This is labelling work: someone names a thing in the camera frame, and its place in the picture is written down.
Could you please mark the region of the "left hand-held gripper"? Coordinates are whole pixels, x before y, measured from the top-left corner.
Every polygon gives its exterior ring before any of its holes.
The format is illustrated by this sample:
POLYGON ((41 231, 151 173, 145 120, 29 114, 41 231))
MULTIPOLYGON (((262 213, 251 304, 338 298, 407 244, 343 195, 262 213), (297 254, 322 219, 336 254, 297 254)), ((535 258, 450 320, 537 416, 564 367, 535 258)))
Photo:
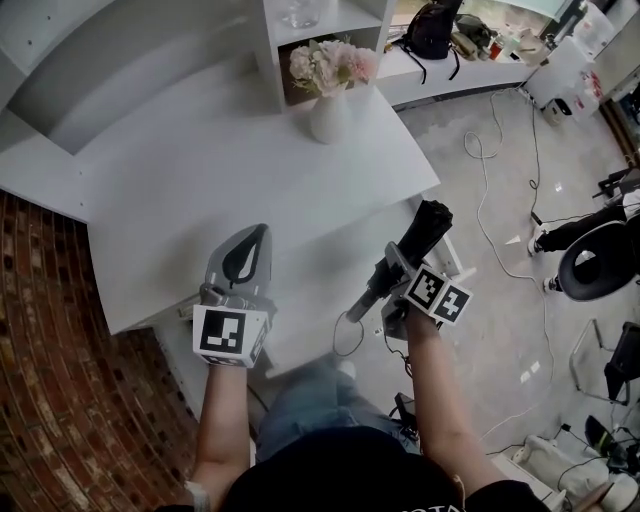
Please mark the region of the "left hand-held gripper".
POLYGON ((211 254, 201 302, 192 310, 192 349, 209 365, 251 369, 277 312, 270 298, 272 233, 240 230, 211 254))

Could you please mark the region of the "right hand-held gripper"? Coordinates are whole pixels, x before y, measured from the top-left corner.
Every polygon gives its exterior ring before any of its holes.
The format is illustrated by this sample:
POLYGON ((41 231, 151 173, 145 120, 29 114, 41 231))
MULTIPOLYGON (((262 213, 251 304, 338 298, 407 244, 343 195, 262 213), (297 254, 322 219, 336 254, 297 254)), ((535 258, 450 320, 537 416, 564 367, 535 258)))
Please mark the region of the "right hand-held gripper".
POLYGON ((401 281, 381 311, 385 336, 408 340, 404 322, 410 305, 436 324, 458 323, 473 298, 470 291, 426 264, 418 268, 393 241, 385 247, 385 260, 392 280, 401 281))

